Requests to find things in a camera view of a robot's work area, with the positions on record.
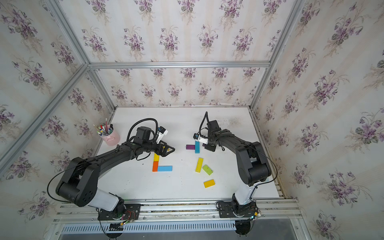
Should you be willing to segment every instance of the floral wallpaper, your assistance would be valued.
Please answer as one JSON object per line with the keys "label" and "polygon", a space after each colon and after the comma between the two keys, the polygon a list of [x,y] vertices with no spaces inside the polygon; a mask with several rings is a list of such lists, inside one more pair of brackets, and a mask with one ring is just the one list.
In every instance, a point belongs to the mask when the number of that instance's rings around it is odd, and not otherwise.
{"label": "floral wallpaper", "polygon": [[312,239],[384,238],[383,9],[308,0],[254,109]]}
{"label": "floral wallpaper", "polygon": [[[264,68],[151,68],[101,69],[97,73],[119,107],[241,106],[250,105],[264,71]],[[74,89],[70,97],[83,101],[76,94]]]}
{"label": "floral wallpaper", "polygon": [[44,0],[1,0],[0,15],[1,157],[80,63]]}
{"label": "floral wallpaper", "polygon": [[[319,2],[306,6],[301,28],[317,17]],[[294,1],[59,3],[92,62],[247,61],[270,59]]]}
{"label": "floral wallpaper", "polygon": [[[9,124],[16,124],[5,111]],[[44,238],[45,227],[52,223],[60,206],[47,195],[48,181],[66,169],[73,158],[92,155],[99,141],[92,125],[100,125],[109,116],[106,104],[85,75],[0,176],[0,212],[11,219],[0,227],[3,236],[21,239],[28,232],[30,238]],[[59,180],[60,177],[52,181],[51,194]],[[16,231],[20,227],[25,231]]]}

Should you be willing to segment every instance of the yellow block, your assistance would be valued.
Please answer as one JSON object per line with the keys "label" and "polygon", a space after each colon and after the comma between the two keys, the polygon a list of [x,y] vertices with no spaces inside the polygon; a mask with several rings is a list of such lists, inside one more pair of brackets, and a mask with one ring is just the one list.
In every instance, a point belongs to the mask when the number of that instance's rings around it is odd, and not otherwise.
{"label": "yellow block", "polygon": [[158,162],[159,161],[159,155],[157,155],[156,153],[155,153],[155,156],[153,157],[153,161],[154,162]]}
{"label": "yellow block", "polygon": [[199,157],[199,160],[197,161],[196,172],[201,171],[201,166],[203,166],[203,159]]}
{"label": "yellow block", "polygon": [[215,185],[215,181],[212,179],[212,180],[209,180],[209,181],[206,181],[204,182],[204,187],[207,188],[207,187],[211,187]]}

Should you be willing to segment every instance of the pen holder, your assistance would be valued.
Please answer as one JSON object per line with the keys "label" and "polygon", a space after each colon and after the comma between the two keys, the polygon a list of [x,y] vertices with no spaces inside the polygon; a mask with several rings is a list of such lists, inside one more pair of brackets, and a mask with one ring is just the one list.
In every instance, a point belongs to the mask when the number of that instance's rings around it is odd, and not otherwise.
{"label": "pen holder", "polygon": [[108,146],[114,146],[120,142],[120,136],[115,130],[112,130],[112,133],[108,136],[100,136],[100,137],[102,138],[102,140],[105,141],[105,143]]}

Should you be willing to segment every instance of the white table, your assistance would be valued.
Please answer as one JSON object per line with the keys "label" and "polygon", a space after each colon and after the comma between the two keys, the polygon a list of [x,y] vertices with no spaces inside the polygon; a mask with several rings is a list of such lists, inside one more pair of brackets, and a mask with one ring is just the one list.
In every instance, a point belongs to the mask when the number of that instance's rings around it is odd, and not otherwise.
{"label": "white table", "polygon": [[[163,141],[175,148],[167,157],[160,157],[159,166],[173,166],[172,172],[152,172],[154,154],[145,160],[130,160],[112,168],[99,179],[98,188],[116,194],[123,199],[168,199],[168,200],[218,200],[229,199],[244,184],[237,170],[236,155],[220,147],[210,152],[200,144],[200,153],[186,150],[186,144],[195,144],[193,134],[199,129],[205,112],[209,120],[217,120],[221,129],[228,129],[237,137],[246,141],[258,141],[248,108],[220,107],[169,107],[169,108],[117,108],[112,119],[114,130],[124,143],[131,126],[144,118],[155,118],[159,126],[168,130]],[[140,123],[137,127],[147,126],[155,129],[153,121]],[[115,147],[102,143],[98,155]],[[197,160],[204,158],[213,173],[208,175],[203,169],[195,172]],[[214,179],[216,185],[205,188],[203,182]],[[253,198],[278,198],[274,182],[263,184],[254,192]]]}

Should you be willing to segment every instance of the blue block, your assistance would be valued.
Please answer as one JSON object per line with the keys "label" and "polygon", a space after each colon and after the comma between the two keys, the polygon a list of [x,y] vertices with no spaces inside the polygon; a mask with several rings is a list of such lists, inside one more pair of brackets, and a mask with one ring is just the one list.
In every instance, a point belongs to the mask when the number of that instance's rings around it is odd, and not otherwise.
{"label": "blue block", "polygon": [[200,142],[195,141],[195,153],[200,153]]}
{"label": "blue block", "polygon": [[172,172],[172,166],[158,166],[158,172]]}

